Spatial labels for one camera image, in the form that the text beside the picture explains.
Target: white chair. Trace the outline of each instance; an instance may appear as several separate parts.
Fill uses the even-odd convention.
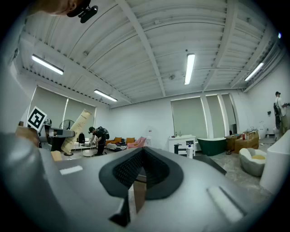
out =
[[[266,153],[253,148],[242,148],[239,152],[243,169],[250,175],[262,176],[266,163]],[[253,159],[255,155],[261,155],[265,159]]]
[[[260,185],[273,194],[279,192],[290,169],[290,130],[267,150],[267,163]]]

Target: ceiling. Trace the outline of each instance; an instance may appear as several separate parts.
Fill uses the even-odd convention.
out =
[[[249,0],[92,0],[98,13],[38,13],[21,36],[22,71],[110,107],[217,89],[247,88],[244,79],[277,40],[265,14]],[[64,70],[35,63],[41,56]],[[196,54],[184,85],[187,54]],[[94,93],[98,89],[118,99]]]

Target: roller shade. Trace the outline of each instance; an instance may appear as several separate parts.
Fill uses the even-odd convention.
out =
[[[96,109],[94,106],[90,106],[85,103],[69,99],[67,108],[65,111],[64,119],[72,120],[75,122],[84,109],[92,113],[92,116],[90,117],[87,124],[83,127],[83,130],[82,130],[82,133],[85,135],[85,138],[88,138],[88,137],[91,137],[91,135],[88,134],[89,128],[91,126],[94,126],[94,117],[95,117],[95,109]]]
[[[207,96],[210,115],[213,123],[213,137],[222,138],[225,136],[225,125],[223,123],[222,109],[218,96]]]
[[[67,98],[46,89],[37,87],[31,102],[29,114],[36,106],[52,121],[52,127],[59,128],[63,121],[63,114]]]
[[[203,106],[200,97],[171,102],[174,133],[207,138]]]
[[[223,94],[222,98],[223,98],[223,102],[225,103],[225,107],[227,110],[228,123],[229,123],[229,125],[233,125],[236,123],[236,118],[235,118],[234,109],[232,107],[232,101],[231,101],[230,95]]]

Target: green bathtub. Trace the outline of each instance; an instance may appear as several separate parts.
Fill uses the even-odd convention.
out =
[[[203,154],[208,156],[220,154],[224,152],[227,147],[226,138],[198,139],[198,143]]]

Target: paper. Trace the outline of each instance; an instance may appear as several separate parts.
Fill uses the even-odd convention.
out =
[[[72,138],[66,138],[65,141],[63,142],[61,149],[65,153],[67,154],[71,153],[74,143],[77,141],[79,134],[81,133],[83,127],[85,126],[91,115],[92,115],[91,112],[84,109],[81,115],[78,117],[77,121],[73,124],[73,126],[71,127],[71,131],[74,131],[76,134]]]

